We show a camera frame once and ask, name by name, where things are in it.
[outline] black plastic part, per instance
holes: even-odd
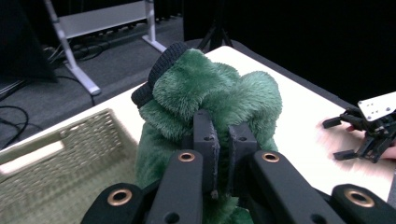
[[[218,197],[218,173],[220,145],[210,115],[201,109],[193,118],[193,149],[204,157],[203,192]]]
[[[341,124],[340,118],[326,119],[322,122],[323,128],[328,129]]]
[[[203,157],[193,150],[172,155],[146,223],[202,223]]]
[[[129,190],[132,193],[132,198],[127,203],[122,205],[111,205],[108,198],[114,190]],[[120,192],[119,200],[126,195]],[[113,185],[104,191],[96,198],[90,209],[82,219],[82,224],[124,224],[124,223],[141,223],[143,218],[141,206],[144,201],[143,191],[131,184],[119,183]]]
[[[358,154],[356,154],[356,152],[353,149],[347,151],[334,152],[333,155],[334,158],[338,161],[351,160],[358,157]]]
[[[246,122],[230,125],[229,134],[230,163],[227,192],[233,197],[240,197],[247,192],[245,176],[248,158],[259,150],[259,145]]]
[[[339,185],[332,190],[332,208],[346,223],[395,223],[396,210],[370,190]]]
[[[282,154],[258,151],[250,169],[277,223],[344,223]]]

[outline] beige basket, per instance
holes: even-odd
[[[79,223],[103,189],[134,181],[137,144],[110,110],[0,151],[0,168],[48,145],[62,149],[15,171],[0,169],[1,223]]]

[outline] table surface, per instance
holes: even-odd
[[[358,148],[362,142],[363,133],[347,132],[345,130],[347,124],[327,130],[322,128],[323,120],[339,116],[345,111],[344,108],[235,49],[221,47],[207,53],[206,56],[213,62],[233,66],[241,75],[260,70],[267,72],[276,80],[283,101],[283,110],[276,123],[275,141],[279,152],[288,158],[311,186],[331,194],[334,186],[349,183],[369,189],[384,201],[388,199],[395,162],[380,161],[373,164],[363,160],[336,161],[332,156],[336,151]],[[125,132],[138,143],[144,121],[131,101],[131,94],[137,88],[54,125],[18,145],[46,133],[55,132],[70,123],[108,108],[113,110]]]

